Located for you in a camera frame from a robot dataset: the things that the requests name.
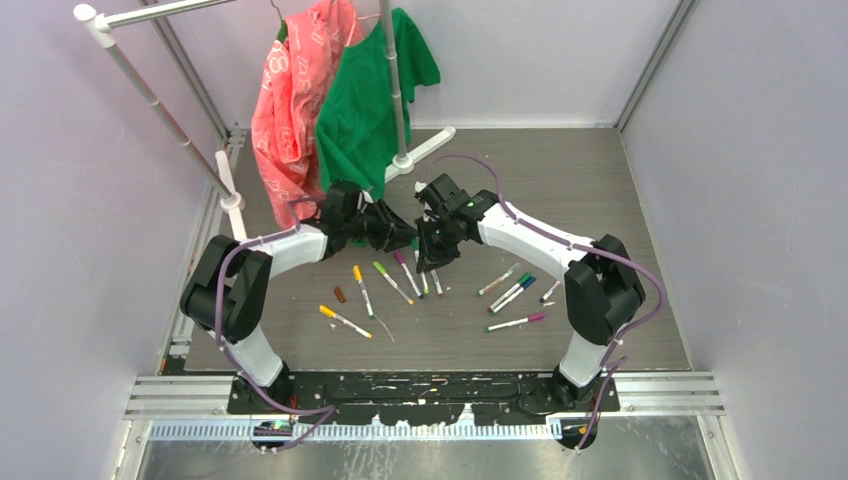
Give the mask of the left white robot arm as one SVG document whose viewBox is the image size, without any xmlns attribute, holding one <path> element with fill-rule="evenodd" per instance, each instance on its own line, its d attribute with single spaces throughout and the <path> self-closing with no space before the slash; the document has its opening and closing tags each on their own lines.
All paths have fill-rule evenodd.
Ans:
<svg viewBox="0 0 848 480">
<path fill-rule="evenodd" d="M 302 265 L 326 260 L 352 241 L 392 252 L 411 243 L 417 231 L 383 200 L 373 200 L 350 181 L 333 183 L 326 194 L 287 203 L 315 214 L 293 226 L 252 240 L 213 237 L 182 292 L 179 308 L 211 334 L 234 360 L 252 398 L 269 413 L 285 409 L 292 397 L 289 366 L 274 352 L 260 320 L 270 280 Z"/>
</svg>

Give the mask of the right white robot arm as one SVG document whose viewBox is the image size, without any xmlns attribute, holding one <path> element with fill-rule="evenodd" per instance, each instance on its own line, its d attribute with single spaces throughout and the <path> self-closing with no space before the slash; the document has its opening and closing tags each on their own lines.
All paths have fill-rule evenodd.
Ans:
<svg viewBox="0 0 848 480">
<path fill-rule="evenodd" d="M 573 330 L 554 370 L 555 396 L 567 410 L 582 409 L 594 396 L 607 349 L 645 301 L 645 290 L 623 243 L 612 235 L 593 241 L 524 215 L 495 193 L 474 195 L 442 174 L 414 187 L 424 213 L 417 219 L 420 257 L 416 269 L 442 268 L 474 241 L 500 248 L 561 281 Z"/>
</svg>

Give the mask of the white clothes rack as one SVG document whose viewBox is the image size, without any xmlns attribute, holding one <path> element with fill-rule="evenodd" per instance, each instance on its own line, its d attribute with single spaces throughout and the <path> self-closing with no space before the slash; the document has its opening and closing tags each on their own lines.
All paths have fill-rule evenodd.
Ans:
<svg viewBox="0 0 848 480">
<path fill-rule="evenodd" d="M 74 18 L 90 33 L 94 40 L 110 55 L 115 64 L 121 69 L 127 79 L 133 84 L 144 100 L 155 111 L 160 121 L 168 128 L 176 141 L 183 146 L 191 158 L 201 167 L 203 173 L 211 180 L 212 187 L 219 196 L 219 203 L 224 212 L 227 213 L 233 233 L 240 240 L 246 238 L 246 230 L 241 210 L 244 208 L 244 200 L 235 188 L 232 176 L 230 157 L 225 150 L 215 152 L 216 165 L 212 166 L 200 153 L 196 145 L 189 138 L 184 129 L 172 116 L 160 98 L 154 93 L 146 80 L 137 71 L 132 62 L 126 57 L 117 45 L 112 32 L 116 28 L 139 24 L 143 22 L 154 22 L 164 38 L 165 46 L 175 58 L 180 71 L 187 77 L 187 82 L 192 91 L 199 98 L 201 106 L 211 119 L 213 126 L 226 142 L 230 141 L 230 134 L 223 129 L 223 120 L 217 112 L 214 104 L 196 75 L 194 67 L 187 57 L 175 36 L 173 29 L 167 21 L 169 16 L 183 14 L 204 8 L 210 8 L 227 4 L 229 0 L 188 0 L 166 3 L 148 2 L 136 10 L 124 13 L 104 15 L 94 7 L 81 3 L 74 7 Z M 427 156 L 435 153 L 439 148 L 446 145 L 456 134 L 452 126 L 443 128 L 430 139 L 424 141 L 413 149 L 405 144 L 405 135 L 402 121 L 401 89 L 399 83 L 399 71 L 397 62 L 396 38 L 391 22 L 391 4 L 388 1 L 379 2 L 378 18 L 383 26 L 385 34 L 385 56 L 388 61 L 391 80 L 392 98 L 394 102 L 395 124 L 398 141 L 398 152 L 392 160 L 392 164 L 386 167 L 385 181 L 390 182 L 400 175 L 406 175 L 413 171 L 415 165 Z"/>
</svg>

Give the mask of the brown pen cap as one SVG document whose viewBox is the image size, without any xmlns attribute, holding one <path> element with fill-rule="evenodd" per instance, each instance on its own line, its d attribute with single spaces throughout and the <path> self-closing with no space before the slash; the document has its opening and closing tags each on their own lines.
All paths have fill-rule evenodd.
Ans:
<svg viewBox="0 0 848 480">
<path fill-rule="evenodd" d="M 333 292 L 334 292 L 335 297 L 337 298 L 337 300 L 340 303 L 344 304 L 346 302 L 346 297 L 345 297 L 342 289 L 339 286 L 336 286 L 334 288 Z"/>
</svg>

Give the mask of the black cap marker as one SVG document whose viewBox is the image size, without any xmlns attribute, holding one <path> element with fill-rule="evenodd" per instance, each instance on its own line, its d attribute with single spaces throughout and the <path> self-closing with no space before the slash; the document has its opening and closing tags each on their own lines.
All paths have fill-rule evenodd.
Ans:
<svg viewBox="0 0 848 480">
<path fill-rule="evenodd" d="M 444 293 L 445 293 L 445 292 L 444 292 L 444 289 L 443 289 L 443 287 L 442 287 L 442 284 L 441 284 L 441 281 L 440 281 L 440 278 L 439 278 L 439 276 L 438 276 L 437 271 L 436 271 L 436 270 L 432 270 L 432 271 L 430 272 L 430 274 L 431 274 L 431 276 L 432 276 L 432 279 L 433 279 L 433 282 L 434 282 L 434 285 L 435 285 L 435 288 L 436 288 L 437 296 L 438 296 L 439 298 L 444 298 Z"/>
</svg>

